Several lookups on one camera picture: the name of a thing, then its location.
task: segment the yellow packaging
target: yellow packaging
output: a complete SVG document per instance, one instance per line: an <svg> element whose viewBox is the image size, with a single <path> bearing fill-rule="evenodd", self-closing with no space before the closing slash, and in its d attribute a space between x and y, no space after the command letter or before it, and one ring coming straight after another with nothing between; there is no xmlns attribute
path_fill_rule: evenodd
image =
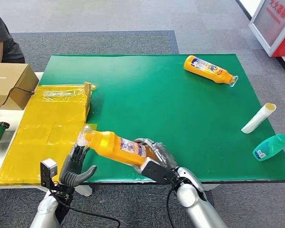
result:
<svg viewBox="0 0 285 228"><path fill-rule="evenodd" d="M85 124L92 85L41 85L24 114L0 169L0 185L40 185L40 162L52 158L58 175Z"/></svg>

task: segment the robotic arm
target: robotic arm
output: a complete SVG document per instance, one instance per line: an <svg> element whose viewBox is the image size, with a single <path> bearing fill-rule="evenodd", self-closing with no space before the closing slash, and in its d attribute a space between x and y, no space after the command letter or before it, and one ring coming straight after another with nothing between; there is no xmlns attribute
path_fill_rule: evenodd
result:
<svg viewBox="0 0 285 228"><path fill-rule="evenodd" d="M75 187L92 177L97 169L93 165L81 173L82 162L89 148L76 143L62 166L59 182L52 178L57 175L57 164L52 159L40 163L41 185L49 191L38 206L30 228L61 228L73 200Z"/></svg>
<svg viewBox="0 0 285 228"><path fill-rule="evenodd" d="M226 224L207 201L205 189L190 170L178 167L161 142L150 139L136 139L137 143L151 148L157 161L147 158L141 167L135 169L159 184L172 184L178 200L184 207L196 228L227 228Z"/></svg>

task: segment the yellow bottle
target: yellow bottle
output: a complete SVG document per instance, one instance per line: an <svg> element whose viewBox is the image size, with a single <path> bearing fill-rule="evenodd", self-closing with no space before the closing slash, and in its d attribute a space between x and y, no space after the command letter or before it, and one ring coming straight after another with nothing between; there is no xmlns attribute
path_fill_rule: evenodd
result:
<svg viewBox="0 0 285 228"><path fill-rule="evenodd" d="M113 132L85 132L88 146L100 156L129 165L142 165L146 157L155 160L154 154L148 147L123 139Z"/></svg>
<svg viewBox="0 0 285 228"><path fill-rule="evenodd" d="M184 63L184 69L216 83L229 84L230 87L233 87L238 79L238 76L230 75L227 70L195 56L188 56Z"/></svg>

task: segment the brown cardboard box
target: brown cardboard box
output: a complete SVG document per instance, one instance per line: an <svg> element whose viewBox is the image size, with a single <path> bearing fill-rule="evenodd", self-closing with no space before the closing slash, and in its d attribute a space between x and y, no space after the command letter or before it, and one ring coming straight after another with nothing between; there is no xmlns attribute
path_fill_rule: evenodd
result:
<svg viewBox="0 0 285 228"><path fill-rule="evenodd" d="M0 105L13 87L34 91L38 82L28 64L0 63ZM30 98L30 93L15 88L1 109L23 110Z"/></svg>

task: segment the green mat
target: green mat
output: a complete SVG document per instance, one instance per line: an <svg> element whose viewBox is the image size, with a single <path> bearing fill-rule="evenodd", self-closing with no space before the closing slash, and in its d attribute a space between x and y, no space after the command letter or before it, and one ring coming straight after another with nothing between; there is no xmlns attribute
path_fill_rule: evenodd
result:
<svg viewBox="0 0 285 228"><path fill-rule="evenodd" d="M264 121L241 128L261 108L236 55L196 55L239 76L233 88L184 71L187 55L52 56L41 85L97 84L88 123L134 140L163 142L203 182L285 181L285 153L258 162L252 150L275 133ZM141 181L132 167L89 153L89 182Z"/></svg>

